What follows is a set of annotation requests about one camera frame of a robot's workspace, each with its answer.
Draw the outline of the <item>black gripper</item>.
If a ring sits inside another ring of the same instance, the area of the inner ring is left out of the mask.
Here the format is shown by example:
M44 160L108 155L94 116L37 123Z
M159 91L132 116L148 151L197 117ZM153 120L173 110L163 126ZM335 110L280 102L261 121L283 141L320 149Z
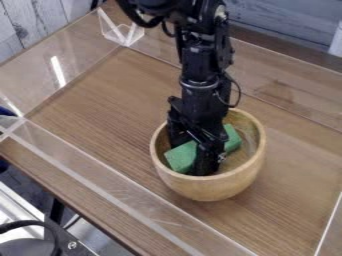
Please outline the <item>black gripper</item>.
M223 130L223 118L229 109L231 81L215 78L197 82L181 78L179 84L181 97L168 97L169 145L175 148L196 140L191 174L207 176L217 171L227 155L228 135Z

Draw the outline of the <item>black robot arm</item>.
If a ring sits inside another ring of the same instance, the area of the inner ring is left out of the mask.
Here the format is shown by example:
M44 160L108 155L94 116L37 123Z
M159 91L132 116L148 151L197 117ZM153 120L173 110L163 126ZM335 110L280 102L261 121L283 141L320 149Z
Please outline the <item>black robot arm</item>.
M228 9L224 0L116 0L124 14L143 28L161 27L175 39L181 73L181 95L168 98L169 145L196 143L189 174L217 171L225 157L228 134L223 119L229 101L232 64Z

